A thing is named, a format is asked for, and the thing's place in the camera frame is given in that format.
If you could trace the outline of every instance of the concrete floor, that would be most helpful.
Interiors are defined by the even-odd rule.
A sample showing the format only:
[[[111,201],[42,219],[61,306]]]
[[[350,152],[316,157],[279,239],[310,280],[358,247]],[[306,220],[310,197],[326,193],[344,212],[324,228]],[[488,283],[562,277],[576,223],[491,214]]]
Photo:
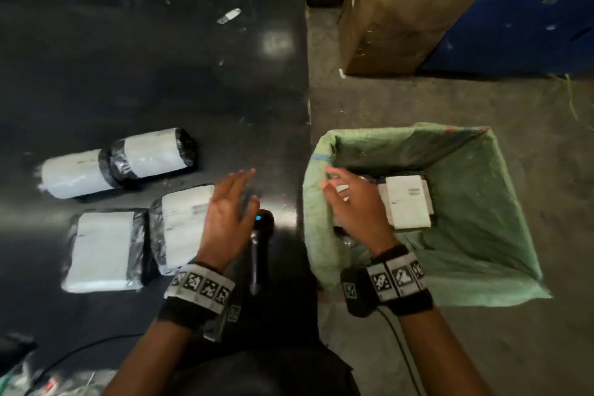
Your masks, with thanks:
[[[312,143],[330,129],[491,126],[554,299],[444,315],[496,394],[594,394],[594,84],[572,84],[576,121],[566,85],[553,79],[342,79],[337,16],[312,10],[308,21]],[[321,332],[362,395],[414,394],[385,320],[345,313],[322,304]]]

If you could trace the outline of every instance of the cylindrical package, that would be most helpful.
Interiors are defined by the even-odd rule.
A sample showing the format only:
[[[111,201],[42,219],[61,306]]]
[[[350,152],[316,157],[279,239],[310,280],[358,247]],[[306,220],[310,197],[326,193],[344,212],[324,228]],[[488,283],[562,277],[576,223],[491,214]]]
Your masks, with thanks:
[[[196,142],[184,129],[129,136],[111,147],[110,164],[120,179],[140,179],[196,164]]]
[[[214,185],[176,191],[148,209],[150,245],[159,272],[173,275],[198,252]]]
[[[138,290],[149,271],[145,209],[88,211],[72,220],[62,289],[69,293]]]
[[[109,167],[107,149],[49,158],[37,170],[37,186],[58,199],[69,199],[119,188]]]

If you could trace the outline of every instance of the table surface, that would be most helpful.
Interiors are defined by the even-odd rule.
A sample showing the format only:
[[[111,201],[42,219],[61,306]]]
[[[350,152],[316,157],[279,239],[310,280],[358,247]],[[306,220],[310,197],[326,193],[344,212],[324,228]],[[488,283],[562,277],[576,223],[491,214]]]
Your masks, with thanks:
[[[234,8],[242,10],[237,18],[216,23]],[[305,0],[0,4],[0,333],[34,335],[37,366],[92,341],[142,333],[169,282],[158,278],[139,292],[63,292],[70,219],[86,209],[148,208],[169,192],[254,167],[253,189],[278,229],[271,280],[290,275],[291,260],[303,259],[301,242],[280,238],[301,235],[301,183],[311,152],[304,8]],[[47,158],[168,127],[197,139],[197,171],[79,200],[36,189],[35,166]],[[104,343],[64,366],[115,368],[133,343]]]

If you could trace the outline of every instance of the forearm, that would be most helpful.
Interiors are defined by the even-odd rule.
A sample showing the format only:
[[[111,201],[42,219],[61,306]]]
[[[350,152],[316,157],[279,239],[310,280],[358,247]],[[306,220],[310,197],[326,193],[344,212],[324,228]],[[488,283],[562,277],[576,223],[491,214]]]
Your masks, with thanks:
[[[124,360],[103,396],[157,396],[179,362],[192,331],[154,321]]]
[[[437,308],[399,318],[428,396],[492,396]]]

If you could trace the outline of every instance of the black cable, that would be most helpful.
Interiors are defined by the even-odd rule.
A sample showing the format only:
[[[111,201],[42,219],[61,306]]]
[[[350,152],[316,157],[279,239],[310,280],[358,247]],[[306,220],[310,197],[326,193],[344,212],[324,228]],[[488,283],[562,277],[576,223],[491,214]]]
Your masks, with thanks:
[[[414,374],[412,374],[411,364],[409,363],[408,358],[406,357],[405,349],[402,346],[402,342],[400,341],[400,338],[398,337],[398,334],[396,333],[396,329],[394,329],[394,326],[392,325],[390,319],[388,318],[388,316],[383,311],[381,311],[379,308],[377,308],[376,310],[378,312],[380,312],[380,315],[384,317],[385,321],[390,326],[390,329],[392,329],[392,333],[394,334],[394,337],[396,338],[396,340],[398,342],[398,347],[400,348],[400,352],[402,354],[402,357],[405,359],[406,368],[408,368],[409,374],[411,376],[412,384],[415,386],[415,391],[418,394],[418,396],[422,396],[422,393],[419,390],[419,386],[416,384],[415,376],[414,376]]]
[[[50,364],[49,366],[47,366],[43,371],[41,371],[41,374],[33,381],[33,384],[31,385],[31,388],[29,388],[25,392],[25,394],[23,396],[28,396],[29,394],[31,394],[35,390],[35,387],[41,383],[41,380],[43,379],[43,377],[45,375],[47,375],[48,372],[51,369],[55,368],[57,365],[59,365],[60,363],[62,363],[64,360],[69,359],[70,357],[72,357],[76,353],[78,353],[80,351],[83,351],[85,349],[88,349],[90,347],[97,346],[98,344],[111,341],[111,340],[123,340],[124,338],[137,338],[137,337],[142,337],[143,335],[144,335],[144,333],[142,333],[142,334],[114,335],[113,337],[107,337],[107,338],[104,338],[103,340],[97,340],[97,341],[93,341],[91,343],[84,344],[81,347],[78,347],[78,348],[70,351],[68,354],[63,355],[61,358],[59,358],[58,360],[56,360],[55,362],[53,362],[52,364]]]

